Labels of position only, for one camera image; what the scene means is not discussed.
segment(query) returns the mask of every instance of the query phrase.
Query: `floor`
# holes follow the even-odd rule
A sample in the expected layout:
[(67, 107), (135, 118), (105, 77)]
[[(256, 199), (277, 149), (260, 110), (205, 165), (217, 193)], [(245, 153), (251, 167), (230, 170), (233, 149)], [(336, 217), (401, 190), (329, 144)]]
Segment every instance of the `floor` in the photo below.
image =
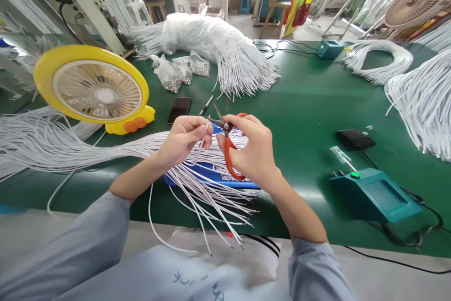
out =
[[(28, 210), (22, 215), (0, 215), (0, 273), (12, 267), (32, 250), (41, 247), (61, 232), (76, 217), (49, 216), (45, 211)], [(163, 238), (171, 236), (174, 226), (156, 224)], [(158, 239), (148, 223), (130, 222), (123, 259), (157, 245)], [(282, 241), (277, 279), (288, 288), (288, 258), (291, 241)], [(343, 271), (360, 301), (423, 301), (448, 300), (451, 294), (449, 275), (427, 274), (388, 262), (362, 257), (341, 246), (332, 246)], [(381, 256), (430, 270), (451, 268), (451, 260), (361, 249)]]
[[(312, 22), (307, 20), (303, 26), (298, 26), (294, 35), (293, 40), (321, 40), (321, 35), (327, 29), (327, 27), (332, 22), (333, 17), (322, 16), (318, 20)], [(260, 36), (262, 30), (261, 26), (254, 27), (254, 21), (252, 15), (230, 15), (227, 17), (227, 22), (239, 29), (246, 37), (257, 39)], [(335, 25), (330, 29), (328, 33), (338, 34), (344, 32), (346, 24), (342, 21), (337, 21)], [(353, 28), (349, 28), (343, 37), (343, 40), (357, 40), (361, 35), (360, 32)], [(265, 39), (277, 39), (277, 30), (275, 27), (270, 27), (264, 31)]]

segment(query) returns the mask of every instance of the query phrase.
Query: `black phone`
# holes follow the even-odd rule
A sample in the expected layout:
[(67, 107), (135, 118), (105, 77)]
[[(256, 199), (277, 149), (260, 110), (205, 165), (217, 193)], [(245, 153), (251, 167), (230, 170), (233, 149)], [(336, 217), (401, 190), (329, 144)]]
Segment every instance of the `black phone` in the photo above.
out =
[(168, 124), (173, 124), (178, 116), (186, 116), (188, 114), (189, 105), (191, 105), (191, 98), (177, 97), (174, 106), (172, 106), (169, 114)]

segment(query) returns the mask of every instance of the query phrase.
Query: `white plastic clip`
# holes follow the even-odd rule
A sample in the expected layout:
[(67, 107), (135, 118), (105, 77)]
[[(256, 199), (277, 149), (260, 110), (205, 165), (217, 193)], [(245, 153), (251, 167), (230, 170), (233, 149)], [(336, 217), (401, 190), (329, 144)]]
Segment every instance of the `white plastic clip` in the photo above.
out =
[(348, 164), (349, 167), (351, 167), (351, 169), (354, 172), (357, 172), (357, 170), (354, 168), (354, 166), (351, 165), (351, 160), (352, 159), (349, 158), (338, 146), (331, 147), (330, 150), (332, 151), (332, 153), (335, 154), (335, 156), (338, 158), (338, 160), (341, 163)]

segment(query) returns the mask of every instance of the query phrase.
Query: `teal box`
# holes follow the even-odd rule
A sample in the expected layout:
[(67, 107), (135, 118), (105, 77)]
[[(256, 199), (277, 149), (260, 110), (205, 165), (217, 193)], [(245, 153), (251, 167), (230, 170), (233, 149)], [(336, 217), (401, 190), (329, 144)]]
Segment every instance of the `teal box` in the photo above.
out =
[(421, 212), (393, 180), (376, 169), (334, 177), (330, 184), (361, 220), (395, 223)]
[(321, 59), (335, 59), (343, 51), (344, 46), (336, 40), (323, 40), (318, 45), (315, 54)]

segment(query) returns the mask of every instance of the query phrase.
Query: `yellow fan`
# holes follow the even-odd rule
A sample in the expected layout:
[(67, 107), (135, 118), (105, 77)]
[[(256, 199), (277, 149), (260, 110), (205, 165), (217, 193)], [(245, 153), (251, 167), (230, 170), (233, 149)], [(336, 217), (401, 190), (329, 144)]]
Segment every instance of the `yellow fan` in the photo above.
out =
[(155, 120), (155, 110), (146, 105), (144, 77), (110, 51), (88, 45), (56, 47), (39, 58), (33, 77), (55, 109), (77, 120), (104, 123), (108, 133), (135, 132)]

